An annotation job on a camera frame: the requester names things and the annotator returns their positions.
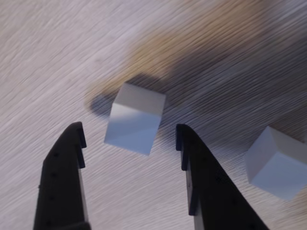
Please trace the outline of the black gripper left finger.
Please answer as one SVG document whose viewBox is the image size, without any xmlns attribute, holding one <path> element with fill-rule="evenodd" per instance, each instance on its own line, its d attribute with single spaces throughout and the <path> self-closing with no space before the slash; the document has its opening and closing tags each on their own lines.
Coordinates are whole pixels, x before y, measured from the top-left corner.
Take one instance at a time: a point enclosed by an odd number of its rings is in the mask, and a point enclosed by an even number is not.
<svg viewBox="0 0 307 230">
<path fill-rule="evenodd" d="M 86 140 L 81 122 L 70 124 L 42 165 L 35 230 L 89 230 L 81 169 Z"/>
</svg>

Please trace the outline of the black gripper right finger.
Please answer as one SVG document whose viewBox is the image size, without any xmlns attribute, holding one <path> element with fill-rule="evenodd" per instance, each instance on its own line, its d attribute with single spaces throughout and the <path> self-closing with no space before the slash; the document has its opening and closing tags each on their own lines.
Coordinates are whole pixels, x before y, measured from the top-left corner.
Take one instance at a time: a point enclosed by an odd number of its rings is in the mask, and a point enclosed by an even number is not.
<svg viewBox="0 0 307 230">
<path fill-rule="evenodd" d="M 186 173 L 188 210 L 197 230 L 266 230 L 218 160 L 188 125 L 176 126 L 176 150 Z"/>
</svg>

